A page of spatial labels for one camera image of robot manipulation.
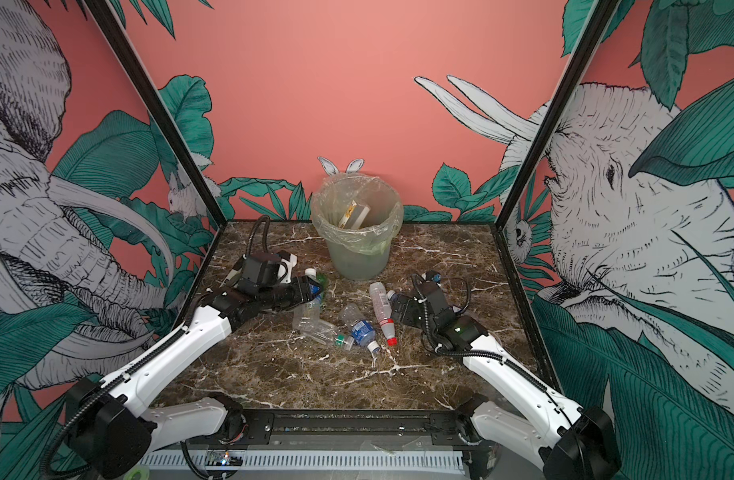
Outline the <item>white bottle red label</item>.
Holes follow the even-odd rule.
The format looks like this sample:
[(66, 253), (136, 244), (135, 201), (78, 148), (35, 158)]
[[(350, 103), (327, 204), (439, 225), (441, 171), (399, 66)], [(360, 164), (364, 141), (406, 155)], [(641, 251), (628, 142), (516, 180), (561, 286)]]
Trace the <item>white bottle red label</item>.
[(396, 346), (396, 330), (392, 318), (392, 309), (385, 286), (381, 282), (374, 282), (369, 286), (369, 294), (373, 310), (380, 329), (389, 347)]

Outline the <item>blue label bottle white cap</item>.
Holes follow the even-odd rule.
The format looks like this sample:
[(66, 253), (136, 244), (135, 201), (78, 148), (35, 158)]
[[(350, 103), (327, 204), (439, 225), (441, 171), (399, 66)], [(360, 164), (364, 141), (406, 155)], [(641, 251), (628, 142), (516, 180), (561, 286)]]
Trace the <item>blue label bottle white cap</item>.
[(380, 346), (376, 332), (356, 304), (347, 304), (340, 311), (339, 320), (349, 327), (352, 338), (359, 346), (366, 348), (373, 358), (378, 356)]

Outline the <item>small blue label bottle front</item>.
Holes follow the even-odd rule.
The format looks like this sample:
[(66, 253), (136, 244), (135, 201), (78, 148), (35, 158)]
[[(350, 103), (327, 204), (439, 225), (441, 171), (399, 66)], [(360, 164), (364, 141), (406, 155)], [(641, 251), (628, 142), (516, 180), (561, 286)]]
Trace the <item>small blue label bottle front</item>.
[(303, 332), (310, 324), (319, 319), (321, 300), (314, 300), (297, 306), (293, 311), (292, 327), (296, 331)]

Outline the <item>clear bottle green cap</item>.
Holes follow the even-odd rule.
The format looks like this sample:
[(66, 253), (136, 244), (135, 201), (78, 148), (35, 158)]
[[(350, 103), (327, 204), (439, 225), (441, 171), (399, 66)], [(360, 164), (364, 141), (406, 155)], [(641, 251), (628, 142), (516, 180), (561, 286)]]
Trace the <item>clear bottle green cap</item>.
[(335, 325), (318, 318), (301, 318), (296, 329), (320, 344), (349, 351), (354, 346), (354, 339), (342, 333)]

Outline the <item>green soda bottle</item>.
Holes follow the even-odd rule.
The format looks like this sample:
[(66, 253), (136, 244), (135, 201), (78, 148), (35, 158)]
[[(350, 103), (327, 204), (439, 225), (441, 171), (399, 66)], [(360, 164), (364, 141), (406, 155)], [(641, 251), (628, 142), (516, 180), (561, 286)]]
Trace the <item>green soda bottle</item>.
[(328, 290), (328, 284), (329, 284), (328, 278), (324, 273), (318, 272), (316, 275), (316, 281), (320, 285), (319, 298), (322, 302), (324, 302), (327, 297), (327, 290)]

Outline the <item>clear bottle green red label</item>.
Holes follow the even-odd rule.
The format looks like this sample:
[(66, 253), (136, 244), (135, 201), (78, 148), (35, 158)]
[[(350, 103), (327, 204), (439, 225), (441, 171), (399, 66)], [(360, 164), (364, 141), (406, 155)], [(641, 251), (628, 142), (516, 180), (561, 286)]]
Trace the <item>clear bottle green red label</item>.
[(364, 224), (369, 213), (370, 207), (368, 205), (352, 200), (337, 223), (337, 227), (343, 230), (358, 230)]

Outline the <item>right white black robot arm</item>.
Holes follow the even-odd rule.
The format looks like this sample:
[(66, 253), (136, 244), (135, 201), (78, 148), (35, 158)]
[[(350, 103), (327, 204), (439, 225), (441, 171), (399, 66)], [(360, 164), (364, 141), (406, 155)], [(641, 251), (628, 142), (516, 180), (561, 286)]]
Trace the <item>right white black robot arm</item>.
[(609, 415), (543, 382), (464, 307), (450, 304), (438, 282), (416, 276), (412, 294), (391, 291), (388, 300), (393, 316), (420, 329), (434, 354), (461, 361), (516, 408), (510, 413), (492, 401), (470, 401), (459, 430), (464, 441), (500, 444), (547, 479), (612, 479), (620, 471)]

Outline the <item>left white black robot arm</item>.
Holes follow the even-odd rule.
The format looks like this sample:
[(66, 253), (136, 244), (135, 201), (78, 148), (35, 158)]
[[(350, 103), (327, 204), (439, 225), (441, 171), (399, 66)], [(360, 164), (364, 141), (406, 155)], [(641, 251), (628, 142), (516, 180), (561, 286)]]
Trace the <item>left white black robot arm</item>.
[(98, 381), (82, 379), (66, 394), (65, 423), (39, 462), (44, 479), (71, 479), (88, 470), (105, 478), (126, 473), (147, 453), (195, 437), (231, 445), (246, 433), (242, 406), (226, 394), (162, 411), (151, 403), (203, 353), (262, 313), (317, 299), (314, 274), (292, 273), (296, 256), (268, 248), (242, 257), (219, 288), (194, 300), (182, 322), (153, 347)]

